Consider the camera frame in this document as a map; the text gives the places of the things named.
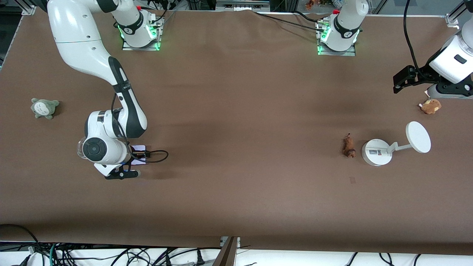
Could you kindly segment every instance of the round lamp base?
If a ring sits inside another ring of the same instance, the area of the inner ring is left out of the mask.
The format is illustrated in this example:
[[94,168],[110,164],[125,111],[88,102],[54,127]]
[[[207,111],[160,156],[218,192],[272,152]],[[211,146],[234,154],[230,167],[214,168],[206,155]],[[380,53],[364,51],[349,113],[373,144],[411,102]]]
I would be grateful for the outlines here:
[[361,154],[365,162],[372,166],[382,166],[391,161],[392,153],[388,153],[389,144],[380,139],[373,139],[363,145]]

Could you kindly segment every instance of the gray plush toy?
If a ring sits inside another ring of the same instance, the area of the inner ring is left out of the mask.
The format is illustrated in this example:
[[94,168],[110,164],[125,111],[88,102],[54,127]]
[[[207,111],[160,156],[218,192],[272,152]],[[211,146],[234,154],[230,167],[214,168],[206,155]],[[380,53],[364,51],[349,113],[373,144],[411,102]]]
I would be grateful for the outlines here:
[[59,101],[49,101],[49,100],[38,100],[36,98],[31,99],[33,105],[31,106],[31,110],[35,114],[35,118],[39,117],[46,117],[47,119],[52,119],[54,111],[56,110],[56,106],[59,105]]

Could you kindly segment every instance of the brown figurine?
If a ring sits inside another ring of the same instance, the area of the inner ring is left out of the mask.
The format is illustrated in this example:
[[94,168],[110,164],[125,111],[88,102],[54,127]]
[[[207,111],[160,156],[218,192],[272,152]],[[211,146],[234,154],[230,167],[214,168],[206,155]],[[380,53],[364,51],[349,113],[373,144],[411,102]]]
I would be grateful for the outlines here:
[[423,104],[419,104],[419,106],[420,109],[428,115],[435,114],[435,112],[442,107],[440,102],[435,99],[428,99]]
[[309,0],[309,2],[306,3],[306,10],[312,10],[312,6],[315,4],[315,0]]
[[343,142],[345,143],[343,154],[348,158],[355,158],[355,144],[353,143],[353,139],[350,137],[350,133],[348,133],[348,135],[343,139]]

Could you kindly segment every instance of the plush toy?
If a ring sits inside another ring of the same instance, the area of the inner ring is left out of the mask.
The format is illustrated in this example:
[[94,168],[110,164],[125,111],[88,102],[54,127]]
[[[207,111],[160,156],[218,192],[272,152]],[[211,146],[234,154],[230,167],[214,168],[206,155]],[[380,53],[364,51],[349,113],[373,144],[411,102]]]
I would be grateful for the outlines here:
[[432,115],[435,114],[442,106],[438,100],[435,99],[428,99],[423,104],[419,104],[420,109],[428,114]]
[[343,142],[345,143],[343,154],[348,158],[355,158],[355,144],[353,143],[353,139],[350,137],[350,133],[348,133],[348,135],[343,139]]
[[47,119],[52,119],[54,111],[56,110],[56,106],[59,105],[59,101],[48,101],[48,100],[38,100],[36,98],[31,99],[33,105],[31,106],[31,110],[35,114],[36,118],[39,117],[46,117]]

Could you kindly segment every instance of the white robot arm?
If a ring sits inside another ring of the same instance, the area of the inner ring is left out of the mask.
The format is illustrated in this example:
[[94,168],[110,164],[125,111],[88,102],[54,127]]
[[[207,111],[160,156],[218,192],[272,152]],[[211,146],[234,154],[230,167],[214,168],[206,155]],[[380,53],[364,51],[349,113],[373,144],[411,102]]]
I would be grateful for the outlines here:
[[[473,6],[467,5],[470,12]],[[394,93],[408,86],[433,83],[431,98],[473,98],[473,18],[451,36],[440,50],[416,69],[408,65],[393,76]]]
[[366,0],[348,0],[339,14],[332,14],[329,26],[322,34],[321,41],[334,51],[346,51],[355,43],[359,27],[368,14],[369,5]]
[[[150,31],[152,16],[138,11],[133,0],[49,0],[47,12],[62,59],[73,69],[106,80],[122,104],[115,110],[92,112],[78,146],[78,154],[94,162],[107,177],[131,157],[128,144],[118,138],[123,134],[138,138],[148,123],[123,67],[104,48],[92,13],[111,12],[124,39],[134,47],[146,46],[156,38]],[[139,172],[126,174],[136,177]]]

